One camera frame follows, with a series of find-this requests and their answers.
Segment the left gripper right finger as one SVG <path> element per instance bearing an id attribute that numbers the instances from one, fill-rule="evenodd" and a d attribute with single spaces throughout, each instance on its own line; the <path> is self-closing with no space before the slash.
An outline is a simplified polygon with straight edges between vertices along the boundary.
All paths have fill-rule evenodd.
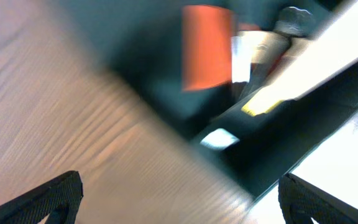
<path id="1" fill-rule="evenodd" d="M 358 224 L 358 209 L 291 173 L 278 181 L 278 201 L 286 224 Z"/>

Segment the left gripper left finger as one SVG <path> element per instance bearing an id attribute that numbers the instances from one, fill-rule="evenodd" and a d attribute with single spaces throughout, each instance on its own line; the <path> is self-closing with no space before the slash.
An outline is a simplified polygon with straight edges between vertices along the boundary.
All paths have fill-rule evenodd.
<path id="1" fill-rule="evenodd" d="M 0 223 L 74 224 L 83 198 L 77 171 L 68 171 L 0 206 Z"/>

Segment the dark green box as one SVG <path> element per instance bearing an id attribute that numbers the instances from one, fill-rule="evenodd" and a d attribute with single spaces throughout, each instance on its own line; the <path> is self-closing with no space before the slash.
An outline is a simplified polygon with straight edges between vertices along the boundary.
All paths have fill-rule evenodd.
<path id="1" fill-rule="evenodd" d="M 269 114 L 243 113 L 231 87 L 181 90 L 183 1 L 58 0 L 97 65 L 119 74 L 195 151 L 263 195 L 358 110 L 358 62 Z"/>

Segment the metal putty knife wooden handle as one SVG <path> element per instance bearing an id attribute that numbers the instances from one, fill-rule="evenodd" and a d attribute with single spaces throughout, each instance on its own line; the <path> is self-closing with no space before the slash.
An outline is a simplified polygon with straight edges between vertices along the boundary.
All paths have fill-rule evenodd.
<path id="1" fill-rule="evenodd" d="M 358 0 L 341 4 L 313 40 L 292 47 L 272 78 L 229 108 L 198 137 L 198 144 L 223 151 L 252 142 L 283 120 L 293 102 L 358 63 Z"/>

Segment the small steel hammer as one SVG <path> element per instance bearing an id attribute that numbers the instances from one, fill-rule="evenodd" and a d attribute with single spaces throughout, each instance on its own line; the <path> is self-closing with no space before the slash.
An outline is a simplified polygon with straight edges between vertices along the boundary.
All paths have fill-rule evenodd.
<path id="1" fill-rule="evenodd" d="M 312 13 L 290 6 L 280 11 L 272 31 L 246 32 L 245 37 L 255 40 L 255 45 L 250 50 L 250 79 L 239 95 L 240 100 L 262 86 L 292 46 L 292 39 L 305 37 L 313 23 Z"/>

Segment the orange scraper wooden handle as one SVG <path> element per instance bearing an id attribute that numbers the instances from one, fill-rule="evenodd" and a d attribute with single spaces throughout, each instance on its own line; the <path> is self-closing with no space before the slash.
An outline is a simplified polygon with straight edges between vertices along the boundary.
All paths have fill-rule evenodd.
<path id="1" fill-rule="evenodd" d="M 184 91 L 249 83 L 258 68 L 268 73 L 290 45 L 286 37 L 249 24 L 236 32 L 233 11 L 223 7 L 187 5 L 182 19 Z"/>

